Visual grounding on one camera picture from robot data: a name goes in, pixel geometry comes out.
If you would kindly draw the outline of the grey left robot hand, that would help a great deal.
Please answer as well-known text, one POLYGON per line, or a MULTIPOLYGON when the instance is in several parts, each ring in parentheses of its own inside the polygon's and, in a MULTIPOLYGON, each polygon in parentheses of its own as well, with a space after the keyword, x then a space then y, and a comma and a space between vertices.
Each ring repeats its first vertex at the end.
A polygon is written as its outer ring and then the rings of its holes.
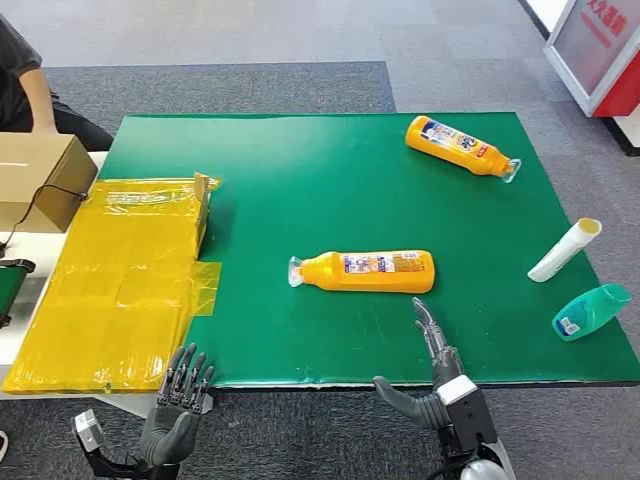
POLYGON ((140 451, 147 464, 177 465, 193 451, 214 372, 212 365, 205 366, 205 353, 196 350, 195 343, 180 346, 169 361, 140 442, 140 451))

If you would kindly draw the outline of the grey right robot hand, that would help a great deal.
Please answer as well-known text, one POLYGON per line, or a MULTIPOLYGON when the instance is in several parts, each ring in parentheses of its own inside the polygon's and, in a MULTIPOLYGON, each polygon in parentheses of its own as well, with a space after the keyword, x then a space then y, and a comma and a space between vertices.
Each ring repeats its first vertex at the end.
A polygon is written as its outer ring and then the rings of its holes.
POLYGON ((433 319, 420 299, 412 299, 417 316, 415 325, 422 332, 431 363, 433 390, 417 398, 396 390, 386 378, 375 376, 373 381, 377 394, 396 411, 402 413, 416 425, 431 427, 435 430, 451 424, 445 404, 436 393, 437 389, 463 374, 463 367, 456 348, 450 346, 441 327, 433 319))

